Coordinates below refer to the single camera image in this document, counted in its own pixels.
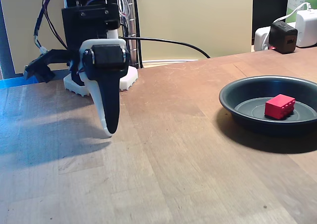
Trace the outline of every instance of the beige wall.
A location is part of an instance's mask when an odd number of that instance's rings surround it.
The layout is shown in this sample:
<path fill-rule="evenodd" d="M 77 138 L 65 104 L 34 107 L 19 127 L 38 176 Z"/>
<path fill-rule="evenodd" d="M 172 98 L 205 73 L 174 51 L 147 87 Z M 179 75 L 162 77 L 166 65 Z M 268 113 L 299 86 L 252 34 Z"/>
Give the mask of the beige wall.
<path fill-rule="evenodd" d="M 34 25 L 41 0 L 1 0 L 16 73 L 39 55 L 33 43 Z M 63 0 L 52 0 L 49 14 L 64 39 Z M 210 56 L 249 52 L 252 0 L 139 0 L 141 36 L 193 44 Z M 39 40 L 47 49 L 62 49 L 43 20 Z M 143 60 L 203 58 L 199 52 L 178 45 L 142 43 Z M 51 68 L 66 68 L 53 65 Z"/>
<path fill-rule="evenodd" d="M 253 0 L 139 0 L 141 36 L 193 44 L 210 56 L 250 52 Z M 143 42 L 143 60 L 204 58 L 178 45 Z"/>
<path fill-rule="evenodd" d="M 1 3 L 15 72 L 23 73 L 24 66 L 40 55 L 39 49 L 33 43 L 33 33 L 42 0 L 1 0 Z M 49 15 L 57 32 L 65 41 L 62 8 L 63 0 L 52 0 L 49 5 Z M 45 18 L 39 31 L 39 40 L 47 49 L 63 49 L 51 33 Z M 51 65 L 51 68 L 67 67 Z"/>

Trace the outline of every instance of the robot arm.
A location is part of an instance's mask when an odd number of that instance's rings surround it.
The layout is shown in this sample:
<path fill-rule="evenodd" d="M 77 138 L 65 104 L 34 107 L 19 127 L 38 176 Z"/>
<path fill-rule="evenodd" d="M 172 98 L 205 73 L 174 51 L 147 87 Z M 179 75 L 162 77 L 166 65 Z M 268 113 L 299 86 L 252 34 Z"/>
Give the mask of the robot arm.
<path fill-rule="evenodd" d="M 125 40 L 117 35 L 117 0 L 94 0 L 86 5 L 89 1 L 67 0 L 68 7 L 62 10 L 67 50 L 44 53 L 26 66 L 24 76 L 35 75 L 47 83 L 54 77 L 48 64 L 67 63 L 72 80 L 88 88 L 104 131 L 111 137 L 119 120 L 119 83 L 128 72 L 130 55 Z"/>

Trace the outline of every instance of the white 3d-printed part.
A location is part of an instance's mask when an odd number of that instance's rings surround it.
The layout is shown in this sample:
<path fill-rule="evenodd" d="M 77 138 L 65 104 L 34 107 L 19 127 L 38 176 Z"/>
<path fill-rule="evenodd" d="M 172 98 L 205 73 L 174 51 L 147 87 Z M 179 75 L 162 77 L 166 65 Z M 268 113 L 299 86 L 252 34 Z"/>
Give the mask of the white 3d-printed part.
<path fill-rule="evenodd" d="M 138 79 L 138 70 L 134 67 L 129 66 L 128 73 L 126 76 L 120 79 L 120 90 L 128 90 L 134 82 Z M 71 79 L 71 74 L 64 78 L 64 87 L 75 94 L 83 96 L 89 96 L 89 90 L 86 86 L 79 86 Z"/>

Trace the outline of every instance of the black power adapter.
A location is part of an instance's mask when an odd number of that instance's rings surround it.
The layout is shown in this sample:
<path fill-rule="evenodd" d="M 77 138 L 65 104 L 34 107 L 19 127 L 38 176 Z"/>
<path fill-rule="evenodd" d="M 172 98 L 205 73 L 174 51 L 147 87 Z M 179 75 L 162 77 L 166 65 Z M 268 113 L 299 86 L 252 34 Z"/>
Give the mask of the black power adapter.
<path fill-rule="evenodd" d="M 274 22 L 271 25 L 268 43 L 282 54 L 292 53 L 296 48 L 297 34 L 297 29 L 285 22 Z"/>

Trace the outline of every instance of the white cable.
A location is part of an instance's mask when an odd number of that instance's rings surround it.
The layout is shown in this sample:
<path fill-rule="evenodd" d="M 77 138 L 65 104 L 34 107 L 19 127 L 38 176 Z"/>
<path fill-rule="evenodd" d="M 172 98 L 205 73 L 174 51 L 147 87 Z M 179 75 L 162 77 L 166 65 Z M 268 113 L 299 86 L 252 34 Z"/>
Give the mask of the white cable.
<path fill-rule="evenodd" d="M 95 0 L 89 0 L 86 5 L 89 5 L 91 2 L 93 2 Z M 130 14 L 131 14 L 131 9 L 130 9 L 130 6 L 129 6 L 129 2 L 128 0 L 122 0 L 122 10 L 120 10 L 119 8 L 119 13 L 121 16 L 123 17 L 128 17 Z"/>
<path fill-rule="evenodd" d="M 307 6 L 307 10 L 311 10 L 311 9 L 312 9 L 311 4 L 310 4 L 309 2 L 304 2 L 304 3 L 302 3 L 301 5 L 299 5 L 294 11 L 292 11 L 289 15 L 286 15 L 286 16 L 284 16 L 284 17 L 280 17 L 280 18 L 276 19 L 273 23 L 278 22 L 278 21 L 281 21 L 281 20 L 284 20 L 284 19 L 286 19 L 286 18 L 292 16 L 295 12 L 297 12 L 299 9 L 301 9 L 304 5 Z M 267 35 L 265 36 L 265 38 L 264 38 L 264 40 L 263 40 L 263 43 L 262 43 L 262 50 L 263 50 L 263 51 L 268 49 L 268 45 L 265 44 L 265 42 L 266 42 L 268 36 L 269 36 L 269 33 L 267 33 Z"/>

